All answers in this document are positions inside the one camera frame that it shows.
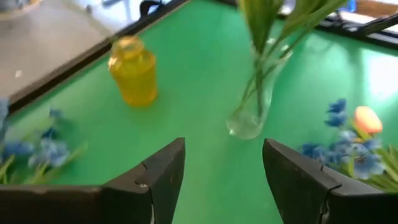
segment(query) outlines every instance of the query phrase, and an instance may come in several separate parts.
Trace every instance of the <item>floor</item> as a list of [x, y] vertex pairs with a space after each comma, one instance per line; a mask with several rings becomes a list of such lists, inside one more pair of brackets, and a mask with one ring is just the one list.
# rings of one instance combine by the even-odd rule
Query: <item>floor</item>
[[0, 97], [18, 100], [51, 71], [137, 21], [140, 3], [122, 0], [89, 15], [84, 8], [98, 1], [44, 0], [23, 16], [0, 20]]

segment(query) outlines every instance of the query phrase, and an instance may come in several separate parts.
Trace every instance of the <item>black table border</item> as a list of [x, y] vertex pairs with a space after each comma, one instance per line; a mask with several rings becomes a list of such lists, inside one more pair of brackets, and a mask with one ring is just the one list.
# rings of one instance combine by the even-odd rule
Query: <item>black table border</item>
[[[115, 33], [115, 36], [121, 37], [123, 35], [134, 35], [145, 29], [149, 25], [157, 22], [162, 17], [166, 16], [170, 12], [174, 11], [174, 9], [181, 6], [183, 3], [189, 0], [172, 0], [165, 6], [159, 8], [152, 14], [147, 16], [142, 16], [138, 21], [135, 23], [123, 28], [119, 32]], [[54, 71], [50, 72], [46, 75], [49, 79], [47, 81], [39, 80], [38, 83], [42, 82], [43, 84], [33, 83], [31, 86], [33, 87], [31, 90], [27, 90], [28, 88], [21, 91], [21, 93], [17, 93], [16, 95], [22, 95], [20, 98], [17, 98], [15, 101], [11, 102], [9, 107], [9, 113], [14, 114], [16, 111], [19, 111], [21, 108], [25, 107], [29, 103], [33, 102], [37, 98], [41, 97], [49, 90], [60, 84], [61, 82], [65, 81], [66, 79], [70, 78], [73, 74], [79, 72], [80, 70], [84, 69], [87, 65], [91, 62], [102, 57], [104, 54], [111, 50], [111, 42], [110, 40], [104, 39], [100, 43], [96, 44], [94, 47], [90, 48], [86, 52], [78, 55], [74, 59], [70, 60], [69, 62], [65, 63], [64, 65], [58, 67]]]

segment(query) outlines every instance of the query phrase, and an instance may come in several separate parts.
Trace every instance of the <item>glass vase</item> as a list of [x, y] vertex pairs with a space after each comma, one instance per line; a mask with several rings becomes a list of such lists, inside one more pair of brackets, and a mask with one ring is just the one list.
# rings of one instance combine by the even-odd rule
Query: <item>glass vase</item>
[[292, 52], [287, 45], [272, 46], [267, 41], [269, 54], [254, 54], [253, 68], [244, 89], [241, 101], [228, 117], [226, 125], [229, 134], [240, 139], [252, 139], [258, 136], [267, 119], [272, 101], [275, 82]]

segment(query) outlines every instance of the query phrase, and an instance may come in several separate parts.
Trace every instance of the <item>green stem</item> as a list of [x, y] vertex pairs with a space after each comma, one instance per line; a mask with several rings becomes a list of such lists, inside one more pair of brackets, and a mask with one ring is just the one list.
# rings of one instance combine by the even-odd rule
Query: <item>green stem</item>
[[364, 183], [366, 183], [366, 184], [368, 184], [368, 185], [370, 185], [370, 186], [372, 186], [374, 188], [377, 188], [377, 189], [380, 189], [382, 191], [385, 191], [385, 192], [390, 192], [391, 191], [388, 188], [386, 188], [385, 186], [383, 186], [382, 184], [380, 184], [379, 182], [375, 181], [373, 178], [369, 179], [369, 180], [362, 180], [362, 182], [364, 182]]
[[17, 177], [17, 170], [16, 171], [14, 171], [13, 173], [11, 173], [11, 176], [10, 176], [10, 180], [9, 180], [9, 183], [10, 184], [16, 184], [16, 183], [18, 183], [18, 177]]
[[[271, 48], [267, 51], [267, 54], [264, 56], [264, 58], [262, 57], [262, 54], [258, 54], [256, 51], [256, 48], [254, 48], [254, 51], [256, 53], [256, 58], [254, 61], [254, 75], [249, 79], [248, 84], [246, 85], [246, 88], [244, 90], [243, 93], [243, 97], [242, 97], [242, 101], [248, 96], [248, 92], [251, 86], [251, 83], [256, 79], [256, 83], [257, 83], [257, 77], [259, 74], [259, 69], [261, 69], [261, 73], [262, 73], [262, 64], [271, 56], [271, 54], [274, 52], [274, 50], [276, 49], [276, 47], [279, 45], [280, 40], [276, 40], [276, 42], [274, 42], [274, 44], [271, 45]], [[258, 67], [256, 65], [256, 61], [261, 63], [261, 67]]]
[[[282, 54], [279, 56], [279, 59], [283, 59], [284, 57], [286, 57], [286, 55], [289, 54], [289, 53], [292, 51], [292, 49], [293, 49], [297, 44], [299, 44], [299, 42], [305, 37], [305, 35], [306, 35], [307, 33], [308, 33], [307, 30], [306, 30], [306, 31], [303, 31], [303, 32], [300, 34], [300, 36], [299, 36], [297, 39], [295, 39], [295, 41], [293, 42], [293, 44], [290, 45], [286, 50], [284, 50], [284, 51], [282, 52]], [[268, 57], [269, 57], [270, 54], [276, 49], [276, 46], [277, 46], [277, 45], [279, 45], [278, 40], [277, 40], [277, 42], [275, 42], [275, 43], [272, 45], [272, 48], [268, 51], [268, 53], [267, 53], [267, 56], [268, 56]], [[242, 105], [245, 104], [245, 103], [247, 102], [247, 100], [250, 98], [250, 96], [256, 91], [256, 89], [254, 89], [254, 90], [252, 90], [252, 91], [249, 91], [249, 89], [250, 89], [250, 83], [251, 83], [255, 78], [256, 78], [256, 82], [263, 82], [264, 79], [268, 76], [268, 74], [272, 73], [276, 68], [277, 68], [277, 65], [273, 65], [273, 66], [269, 67], [269, 68], [261, 75], [261, 77], [259, 77], [258, 80], [257, 80], [257, 75], [256, 75], [256, 76], [253, 76], [253, 77], [250, 79], [248, 85], [246, 86], [245, 93], [244, 93], [243, 98], [242, 98]]]
[[282, 39], [278, 38], [271, 46], [271, 48], [268, 50], [267, 52], [267, 56], [271, 56], [272, 53], [274, 53], [274, 51], [276, 50], [276, 48], [280, 45], [280, 43], [282, 42]]
[[4, 175], [4, 178], [2, 179], [2, 184], [7, 184], [7, 174]]
[[390, 175], [390, 177], [398, 183], [398, 174], [394, 172], [389, 166], [386, 166], [386, 172]]
[[4, 165], [0, 169], [0, 180], [4, 178], [5, 175], [7, 175], [7, 169], [8, 167], [12, 164], [12, 162], [15, 159], [15, 155], [11, 155], [10, 158], [4, 163]]
[[254, 62], [254, 67], [256, 68], [256, 90], [257, 90], [257, 115], [260, 118], [263, 110], [263, 95], [262, 95], [262, 87], [263, 87], [263, 79], [262, 77], [262, 63], [261, 58], [257, 59]]
[[372, 176], [372, 180], [383, 186], [385, 189], [388, 189], [389, 191], [398, 190], [398, 185], [396, 183], [388, 181], [383, 175], [374, 175]]
[[33, 178], [29, 181], [29, 184], [37, 184], [39, 182], [39, 180], [44, 176], [44, 172], [48, 166], [49, 166], [48, 162], [46, 162], [42, 166], [39, 165]]
[[82, 146], [80, 146], [78, 149], [74, 150], [73, 153], [71, 153], [68, 157], [68, 159], [65, 161], [65, 163], [60, 166], [60, 167], [53, 167], [51, 168], [48, 172], [44, 174], [44, 171], [46, 169], [40, 169], [40, 171], [36, 171], [36, 174], [34, 178], [30, 181], [31, 184], [44, 184], [48, 182], [49, 180], [53, 179], [61, 170], [63, 167], [67, 166], [71, 161], [76, 159], [78, 156], [80, 156], [83, 152], [86, 151], [88, 148], [88, 144], [84, 143]]

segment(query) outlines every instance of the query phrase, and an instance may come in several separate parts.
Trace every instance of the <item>flower stem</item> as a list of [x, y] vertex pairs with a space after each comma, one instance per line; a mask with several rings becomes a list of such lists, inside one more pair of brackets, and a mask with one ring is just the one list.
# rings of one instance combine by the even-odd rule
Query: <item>flower stem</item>
[[387, 174], [390, 175], [390, 177], [391, 177], [395, 182], [398, 183], [398, 174], [397, 174], [396, 172], [394, 172], [394, 170], [391, 169], [391, 167], [389, 167], [389, 166], [387, 166], [387, 165], [386, 165], [386, 172], [387, 172]]
[[7, 174], [4, 175], [4, 178], [2, 179], [2, 184], [7, 184]]
[[8, 160], [6, 161], [6, 163], [4, 163], [4, 165], [1, 167], [0, 169], [0, 180], [2, 178], [4, 178], [5, 175], [7, 175], [7, 169], [8, 167], [12, 164], [12, 162], [15, 159], [15, 155], [11, 155]]
[[254, 61], [254, 67], [256, 68], [256, 90], [257, 90], [257, 115], [261, 117], [263, 110], [263, 95], [262, 95], [262, 87], [263, 87], [263, 79], [262, 77], [262, 63], [261, 58], [258, 58]]
[[383, 175], [373, 175], [371, 180], [383, 186], [385, 189], [388, 189], [388, 191], [396, 192], [398, 189], [398, 185], [396, 183], [388, 181], [388, 179], [386, 179]]
[[42, 166], [38, 166], [36, 169], [36, 172], [33, 176], [33, 178], [29, 181], [29, 184], [37, 184], [39, 183], [40, 179], [43, 178], [44, 176], [44, 172], [46, 170], [46, 168], [49, 166], [49, 163], [46, 162], [45, 164], [43, 164]]
[[84, 143], [82, 146], [80, 146], [78, 149], [74, 150], [73, 153], [71, 153], [68, 157], [68, 159], [65, 161], [65, 163], [60, 166], [60, 167], [53, 167], [51, 168], [48, 172], [44, 174], [45, 169], [47, 168], [47, 165], [45, 169], [40, 169], [42, 170], [41, 175], [35, 175], [32, 180], [30, 181], [31, 184], [44, 184], [48, 182], [49, 180], [53, 179], [65, 166], [67, 166], [71, 161], [75, 160], [78, 156], [80, 156], [83, 152], [85, 152], [88, 148], [88, 143]]

